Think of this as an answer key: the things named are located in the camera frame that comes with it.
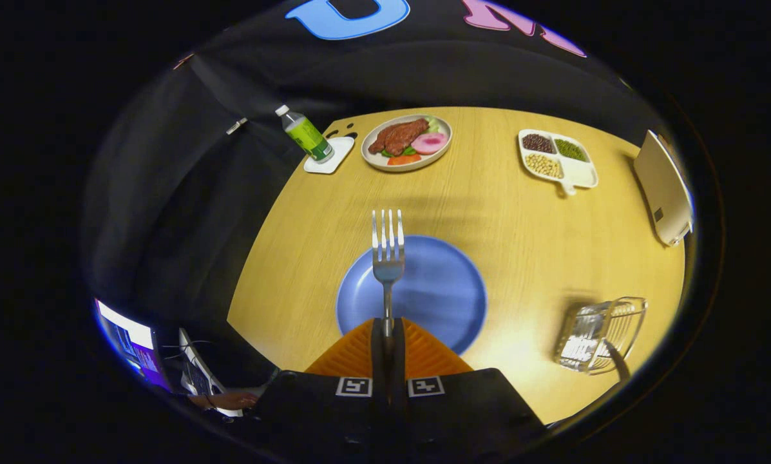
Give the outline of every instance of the carrot slice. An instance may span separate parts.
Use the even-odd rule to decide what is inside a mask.
[[[420,155],[396,156],[394,158],[388,159],[388,166],[401,166],[403,164],[411,164],[412,162],[417,162],[421,159],[423,159],[423,157]]]

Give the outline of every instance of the white plate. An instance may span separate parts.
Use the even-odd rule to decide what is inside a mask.
[[[550,140],[554,153],[545,153],[542,151],[526,149],[526,147],[523,146],[523,138],[529,134],[541,135]],[[568,158],[568,156],[559,155],[560,152],[557,149],[557,144],[554,143],[554,140],[556,139],[565,140],[580,147],[580,150],[582,150],[583,156],[585,156],[587,161],[579,161],[579,159],[572,159]],[[591,161],[591,156],[589,156],[588,150],[586,150],[580,142],[574,140],[573,138],[562,134],[553,134],[552,132],[546,132],[544,130],[523,129],[520,131],[520,134],[517,135],[517,143],[520,144],[520,157],[523,160],[523,165],[526,167],[526,169],[534,176],[540,177],[541,179],[558,182],[562,187],[562,190],[565,191],[567,195],[574,195],[577,193],[574,187],[597,187],[597,182],[599,182],[599,179],[597,177],[597,169],[594,167],[594,162]],[[527,156],[529,155],[542,155],[548,159],[556,161],[558,164],[560,164],[562,179],[537,173],[537,171],[529,167],[529,164],[526,160]]]
[[[311,156],[305,159],[305,164],[302,168],[309,173],[317,174],[330,174],[336,171],[340,162],[348,155],[350,149],[354,147],[354,139],[352,137],[334,137],[328,139],[328,143],[334,148],[334,155],[326,162],[316,162]]]
[[[382,129],[385,129],[388,126],[391,126],[391,124],[400,124],[403,122],[411,122],[416,121],[423,117],[435,117],[436,120],[439,121],[439,132],[442,134],[445,134],[448,136],[448,141],[445,142],[445,145],[439,149],[436,153],[433,153],[432,155],[421,155],[423,158],[420,159],[417,162],[412,162],[411,164],[403,164],[401,166],[388,166],[388,160],[386,156],[382,156],[379,153],[375,153],[374,155],[371,155],[371,153],[368,153],[368,147],[373,145],[373,143],[377,140],[377,136],[379,135],[379,132]],[[405,115],[405,117],[397,117],[393,118],[390,121],[385,121],[384,123],[380,124],[376,127],[376,129],[371,130],[370,134],[365,136],[365,138],[362,140],[361,145],[361,151],[362,151],[362,159],[365,160],[365,162],[368,162],[371,166],[381,169],[383,171],[391,171],[391,173],[402,173],[403,171],[413,171],[415,169],[422,168],[424,166],[427,166],[431,164],[432,162],[437,161],[439,157],[445,153],[445,151],[448,150],[448,147],[451,144],[451,137],[453,135],[453,131],[451,130],[451,126],[449,123],[445,122],[442,118],[436,117],[435,115]]]

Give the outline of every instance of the water bottle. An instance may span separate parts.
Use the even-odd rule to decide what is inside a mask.
[[[297,145],[316,162],[326,162],[333,156],[333,147],[325,137],[314,127],[305,115],[294,113],[288,106],[282,105],[276,109],[276,115],[282,118],[282,129]]]

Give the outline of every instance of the green bottle label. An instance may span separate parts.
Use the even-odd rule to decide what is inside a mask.
[[[314,161],[320,161],[327,156],[328,141],[311,124],[311,121],[308,121],[308,118],[303,118],[293,129],[288,129],[286,132]]]

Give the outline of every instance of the steak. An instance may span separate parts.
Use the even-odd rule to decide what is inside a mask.
[[[369,153],[379,153],[388,150],[391,155],[399,156],[418,135],[428,129],[428,121],[418,119],[416,121],[393,124],[382,129],[377,135],[377,140],[368,147]]]
[[[377,140],[375,140],[374,143],[371,144],[370,147],[368,147],[368,153],[371,153],[371,155],[373,155],[374,153],[379,153],[382,150],[385,150],[385,140],[387,140],[388,136],[391,135],[392,132],[394,132],[394,129],[400,126],[405,126],[405,124],[408,124],[408,123],[404,122],[402,124],[391,124],[391,126],[388,126],[385,129],[380,130],[379,135],[377,135]]]

